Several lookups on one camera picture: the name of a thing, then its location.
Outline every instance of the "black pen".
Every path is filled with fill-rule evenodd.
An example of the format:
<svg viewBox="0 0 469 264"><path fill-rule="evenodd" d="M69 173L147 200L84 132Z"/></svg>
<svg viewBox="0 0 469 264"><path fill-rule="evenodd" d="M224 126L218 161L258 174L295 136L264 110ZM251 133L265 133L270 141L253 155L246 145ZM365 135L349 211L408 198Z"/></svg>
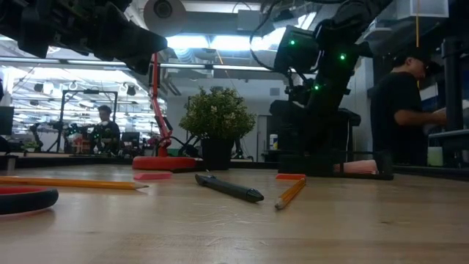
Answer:
<svg viewBox="0 0 469 264"><path fill-rule="evenodd" d="M260 202L264 199L264 196L256 189L228 183L217 179L215 176L196 175L196 180L201 186L206 186L248 202Z"/></svg>

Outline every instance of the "yellow pencil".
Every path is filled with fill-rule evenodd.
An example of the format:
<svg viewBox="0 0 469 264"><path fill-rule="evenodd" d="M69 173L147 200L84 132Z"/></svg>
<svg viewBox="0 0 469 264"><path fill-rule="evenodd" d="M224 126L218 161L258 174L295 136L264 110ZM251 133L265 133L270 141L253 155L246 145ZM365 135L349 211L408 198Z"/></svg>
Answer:
<svg viewBox="0 0 469 264"><path fill-rule="evenodd" d="M82 187L82 188L109 188L121 190L135 190L148 187L141 183L132 182L111 182L104 180L71 180L71 179L50 179L33 177L0 177L0 184L22 184L33 186L62 186L62 187Z"/></svg>
<svg viewBox="0 0 469 264"><path fill-rule="evenodd" d="M290 187L286 190L281 196L278 197L276 201L276 208L281 210L287 206L290 201L295 197L300 190L306 185L305 179L301 179L294 184L294 186Z"/></svg>

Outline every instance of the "wooden table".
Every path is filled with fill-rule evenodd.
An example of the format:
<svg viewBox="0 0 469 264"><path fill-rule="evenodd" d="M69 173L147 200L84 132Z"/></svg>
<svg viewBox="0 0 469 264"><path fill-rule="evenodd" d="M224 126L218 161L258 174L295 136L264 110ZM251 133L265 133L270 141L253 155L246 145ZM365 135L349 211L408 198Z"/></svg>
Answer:
<svg viewBox="0 0 469 264"><path fill-rule="evenodd" d="M129 166L22 169L17 175L131 180ZM283 211L291 181L231 169L259 189L250 204L198 186L193 173L140 191L60 188L52 210L0 218L1 264L469 263L469 184L397 175L394 181L309 178Z"/></svg>

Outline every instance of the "person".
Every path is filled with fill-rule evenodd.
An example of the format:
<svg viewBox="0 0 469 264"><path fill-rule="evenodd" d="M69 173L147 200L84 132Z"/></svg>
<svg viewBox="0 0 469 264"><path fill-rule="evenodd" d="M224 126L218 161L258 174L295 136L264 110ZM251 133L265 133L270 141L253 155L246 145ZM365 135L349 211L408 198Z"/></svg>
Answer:
<svg viewBox="0 0 469 264"><path fill-rule="evenodd" d="M105 150L117 154L119 152L120 129L119 126L111 121L111 108L109 106L100 106L97 108L99 111L101 123L97 124L92 132L93 137L100 138L104 143ZM92 139L91 153L94 152L97 140Z"/></svg>
<svg viewBox="0 0 469 264"><path fill-rule="evenodd" d="M422 111L418 81L425 79L432 63L419 48L402 52L372 95L373 151L390 151L395 164L426 166L428 138L423 126L446 124L446 113Z"/></svg>

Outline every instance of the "black flower pot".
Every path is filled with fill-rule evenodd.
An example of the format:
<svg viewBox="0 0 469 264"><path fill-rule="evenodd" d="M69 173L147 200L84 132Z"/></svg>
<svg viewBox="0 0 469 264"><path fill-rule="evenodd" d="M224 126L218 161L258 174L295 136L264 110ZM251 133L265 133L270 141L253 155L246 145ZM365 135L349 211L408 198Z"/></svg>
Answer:
<svg viewBox="0 0 469 264"><path fill-rule="evenodd" d="M233 139L203 139L202 157L206 169L227 170L232 159Z"/></svg>

